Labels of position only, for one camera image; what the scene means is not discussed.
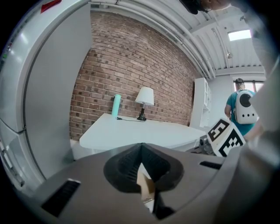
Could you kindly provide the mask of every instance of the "brick wall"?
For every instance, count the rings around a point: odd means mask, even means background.
[[[119,115],[137,117],[141,105],[135,99],[143,86],[154,90],[146,118],[189,125],[199,74],[184,53],[134,19],[94,12],[91,22],[93,45],[72,96],[71,138],[79,140],[103,113],[111,113],[115,94],[122,96]]]

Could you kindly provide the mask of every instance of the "ceiling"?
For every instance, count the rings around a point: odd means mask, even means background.
[[[227,74],[264,76],[252,40],[229,40],[229,32],[249,29],[237,8],[193,15],[179,0],[92,0],[92,4],[92,10],[119,13],[155,28],[181,48],[207,79]]]

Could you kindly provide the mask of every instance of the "teal shirt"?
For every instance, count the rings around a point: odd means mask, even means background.
[[[254,92],[246,89],[246,91],[252,93],[253,95],[255,95]],[[234,92],[233,94],[231,94],[229,96],[229,98],[227,99],[227,105],[231,106],[231,121],[236,125],[236,127],[238,128],[238,130],[240,131],[240,133],[244,136],[245,134],[247,134],[249,132],[249,130],[252,129],[252,127],[255,124],[239,124],[237,123],[237,121],[235,120],[235,116],[233,114],[233,110],[235,108],[235,102],[236,102],[236,98],[237,98],[237,92]]]

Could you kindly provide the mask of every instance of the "teal water bottle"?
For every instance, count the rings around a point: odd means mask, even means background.
[[[120,102],[121,102],[121,95],[116,94],[115,99],[114,99],[113,109],[112,109],[112,116],[113,117],[118,116]]]

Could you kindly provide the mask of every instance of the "table lamp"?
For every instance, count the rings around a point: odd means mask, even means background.
[[[146,121],[147,119],[145,118],[144,107],[145,107],[145,104],[146,105],[152,105],[152,106],[154,105],[154,91],[153,91],[153,89],[151,89],[149,87],[142,87],[140,89],[140,92],[138,93],[138,96],[137,96],[135,102],[143,104],[143,107],[141,109],[141,112],[140,112],[137,120]]]

